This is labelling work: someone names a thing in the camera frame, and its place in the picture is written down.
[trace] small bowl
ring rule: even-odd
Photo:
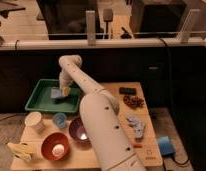
[[[66,127],[66,125],[67,125],[66,119],[67,119],[67,117],[66,117],[65,113],[62,113],[62,112],[56,113],[56,114],[52,117],[53,123],[54,123],[59,129],[62,129],[62,128],[65,128],[65,127]]]
[[[80,117],[75,118],[69,125],[69,134],[76,142],[88,142],[88,136]]]
[[[41,146],[43,157],[50,161],[63,159],[69,151],[69,142],[65,134],[56,132],[45,138]]]

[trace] wooden table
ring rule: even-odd
[[[140,118],[142,122],[146,124],[144,131],[144,138],[140,141],[142,148],[136,148],[136,151],[143,162],[143,164],[148,168],[148,170],[160,169],[162,168],[162,157],[159,152],[159,148],[156,142],[155,132],[151,123],[151,119],[148,113],[147,104],[144,103],[143,108],[138,108],[136,110],[130,109],[123,102],[123,95],[120,95],[118,88],[120,86],[124,87],[134,87],[137,89],[138,97],[144,99],[141,85],[138,82],[133,83],[106,83],[103,84],[118,100],[120,103],[120,112],[118,118],[122,124],[128,138],[133,143],[134,142],[134,132],[131,127],[128,126],[125,117],[129,114],[133,114]],[[81,146],[75,143],[68,133],[68,128],[62,130],[66,133],[70,142],[70,153],[69,157],[63,161],[50,162],[43,158],[40,153],[41,144],[43,139],[51,134],[52,132],[59,131],[51,121],[51,115],[44,115],[44,122],[46,129],[42,134],[37,134],[28,127],[25,127],[21,142],[26,142],[36,148],[36,154],[31,163],[26,163],[18,158],[13,158],[11,170],[54,170],[54,169],[95,169],[99,168],[98,161],[96,159],[95,153],[91,146]]]

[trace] blue sponge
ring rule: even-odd
[[[175,153],[175,149],[168,136],[164,136],[157,139],[160,153],[162,156],[170,156]]]

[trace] yellow object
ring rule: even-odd
[[[30,162],[32,159],[32,154],[35,153],[35,149],[25,143],[14,144],[9,142],[7,146],[16,157],[26,162]]]
[[[70,91],[71,91],[71,88],[70,88],[70,87],[63,87],[63,88],[62,88],[62,95],[63,95],[64,97],[67,97],[67,96],[69,95]]]

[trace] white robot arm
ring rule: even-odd
[[[130,144],[117,114],[118,101],[105,88],[81,71],[78,55],[59,59],[60,88],[75,81],[84,91],[80,115],[103,171],[146,171]]]

